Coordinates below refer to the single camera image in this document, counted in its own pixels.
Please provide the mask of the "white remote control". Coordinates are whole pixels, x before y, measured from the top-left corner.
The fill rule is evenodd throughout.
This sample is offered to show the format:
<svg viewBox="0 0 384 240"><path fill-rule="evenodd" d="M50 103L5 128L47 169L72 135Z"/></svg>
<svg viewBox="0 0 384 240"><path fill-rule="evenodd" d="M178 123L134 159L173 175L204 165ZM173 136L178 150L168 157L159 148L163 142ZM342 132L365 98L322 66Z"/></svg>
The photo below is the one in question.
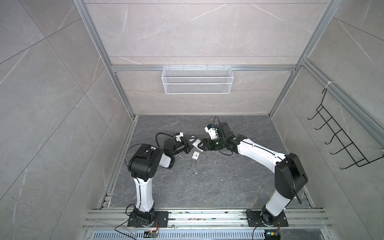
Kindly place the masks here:
<svg viewBox="0 0 384 240"><path fill-rule="evenodd" d="M189 142L192 144L192 146L196 149L198 149L200 152L203 152L204 150L202 150L200 147L199 147L199 144L202 142L200 139L197 139L197 138L192 138L192 139L189 139Z"/></svg>

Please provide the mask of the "white remote battery cover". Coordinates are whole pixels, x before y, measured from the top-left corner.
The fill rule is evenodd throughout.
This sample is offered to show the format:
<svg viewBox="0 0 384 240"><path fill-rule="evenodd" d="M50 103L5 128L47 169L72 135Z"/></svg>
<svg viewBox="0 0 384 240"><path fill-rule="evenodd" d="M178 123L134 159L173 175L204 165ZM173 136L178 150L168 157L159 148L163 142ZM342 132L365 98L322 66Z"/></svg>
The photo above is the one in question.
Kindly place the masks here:
<svg viewBox="0 0 384 240"><path fill-rule="evenodd" d="M200 153L195 151L195 152L193 153L193 155L192 155L192 159L193 159L193 160L197 160L197 159L199 158L199 155L200 155Z"/></svg>

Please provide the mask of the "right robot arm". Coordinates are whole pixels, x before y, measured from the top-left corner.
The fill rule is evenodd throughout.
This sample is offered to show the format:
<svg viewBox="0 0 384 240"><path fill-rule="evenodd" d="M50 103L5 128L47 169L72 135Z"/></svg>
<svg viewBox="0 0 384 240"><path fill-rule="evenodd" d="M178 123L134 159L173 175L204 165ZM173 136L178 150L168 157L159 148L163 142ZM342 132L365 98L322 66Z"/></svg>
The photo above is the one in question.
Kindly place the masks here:
<svg viewBox="0 0 384 240"><path fill-rule="evenodd" d="M196 140L194 146L201 151L227 149L246 156L267 167L275 174L275 191L263 206L261 221L267 226L275 224L283 216L284 209L298 197L298 192L308 182L307 174L299 157L269 150L243 135L234 135L227 123L205 127L209 138Z"/></svg>

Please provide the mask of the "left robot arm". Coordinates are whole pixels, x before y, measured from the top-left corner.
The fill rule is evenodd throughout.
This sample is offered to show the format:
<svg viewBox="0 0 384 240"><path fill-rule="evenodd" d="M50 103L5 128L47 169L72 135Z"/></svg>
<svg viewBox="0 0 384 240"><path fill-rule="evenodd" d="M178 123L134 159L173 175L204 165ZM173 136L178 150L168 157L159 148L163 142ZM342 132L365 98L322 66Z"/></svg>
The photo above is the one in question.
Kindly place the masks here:
<svg viewBox="0 0 384 240"><path fill-rule="evenodd" d="M127 163L137 191L137 203L131 214L143 226L150 226L155 221L152 183L158 167L171 169L175 163L175 156L181 152L189 153L195 141L185 137L180 137L179 140L168 139L165 140L163 148L140 144Z"/></svg>

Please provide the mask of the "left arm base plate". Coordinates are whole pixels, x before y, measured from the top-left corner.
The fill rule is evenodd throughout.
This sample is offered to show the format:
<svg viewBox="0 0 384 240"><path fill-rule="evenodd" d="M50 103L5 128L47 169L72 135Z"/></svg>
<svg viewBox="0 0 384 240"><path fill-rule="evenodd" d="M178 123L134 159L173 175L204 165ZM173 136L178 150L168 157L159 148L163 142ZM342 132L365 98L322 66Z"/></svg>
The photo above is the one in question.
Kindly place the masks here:
<svg viewBox="0 0 384 240"><path fill-rule="evenodd" d="M127 223L128 227L152 227L166 228L169 221L169 212L155 211L149 213L131 212Z"/></svg>

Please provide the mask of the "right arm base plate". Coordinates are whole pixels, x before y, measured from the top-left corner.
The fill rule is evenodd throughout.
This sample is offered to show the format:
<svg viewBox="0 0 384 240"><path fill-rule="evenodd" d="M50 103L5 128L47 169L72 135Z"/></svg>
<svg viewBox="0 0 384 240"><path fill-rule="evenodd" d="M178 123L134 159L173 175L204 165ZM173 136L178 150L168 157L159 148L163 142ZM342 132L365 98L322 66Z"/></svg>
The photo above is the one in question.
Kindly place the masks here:
<svg viewBox="0 0 384 240"><path fill-rule="evenodd" d="M288 220L285 212L273 216L267 210L253 211L246 210L246 219L249 227L288 227Z"/></svg>

